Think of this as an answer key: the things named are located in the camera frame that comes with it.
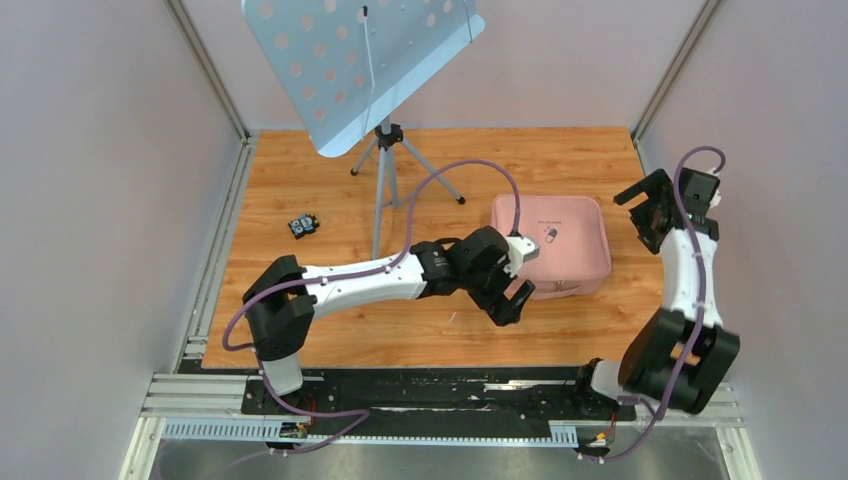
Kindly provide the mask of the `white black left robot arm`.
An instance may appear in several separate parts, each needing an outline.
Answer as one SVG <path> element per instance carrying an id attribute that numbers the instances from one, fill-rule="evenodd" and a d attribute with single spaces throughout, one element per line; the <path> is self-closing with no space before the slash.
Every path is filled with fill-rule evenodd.
<path id="1" fill-rule="evenodd" d="M 243 295 L 253 349 L 270 385 L 268 400 L 298 411 L 306 386 L 298 358 L 312 323 L 342 310 L 388 300 L 417 300 L 465 291 L 497 326 L 519 321 L 535 286 L 508 288 L 539 245 L 490 226 L 463 239 L 422 241 L 390 257 L 335 267 L 302 266 L 293 255 L 275 260 Z"/>

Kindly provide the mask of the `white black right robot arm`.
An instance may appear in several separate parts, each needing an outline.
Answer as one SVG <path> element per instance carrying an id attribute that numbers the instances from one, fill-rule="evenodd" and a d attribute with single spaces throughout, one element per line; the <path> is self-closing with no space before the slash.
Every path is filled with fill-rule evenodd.
<path id="1" fill-rule="evenodd" d="M 684 168 L 679 181 L 663 169 L 617 194 L 630 209 L 638 238 L 662 258 L 663 301 L 621 361 L 595 358 L 578 371 L 571 403 L 584 417 L 617 408 L 621 398 L 659 401 L 673 386 L 669 408 L 700 413 L 740 350 L 738 335 L 724 329 L 713 285 L 719 225 L 708 218 L 717 197 L 717 176 Z"/>

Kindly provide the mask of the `pink medicine kit case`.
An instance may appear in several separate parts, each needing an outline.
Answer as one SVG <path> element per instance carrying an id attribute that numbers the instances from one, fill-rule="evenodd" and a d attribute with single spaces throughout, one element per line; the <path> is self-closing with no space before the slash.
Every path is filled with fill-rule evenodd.
<path id="1" fill-rule="evenodd" d="M 539 245 L 539 256 L 523 265 L 506 290 L 512 296 L 526 280 L 533 300 L 595 292 L 610 275 L 612 260 L 602 210 L 585 196 L 520 196 L 518 232 Z"/>

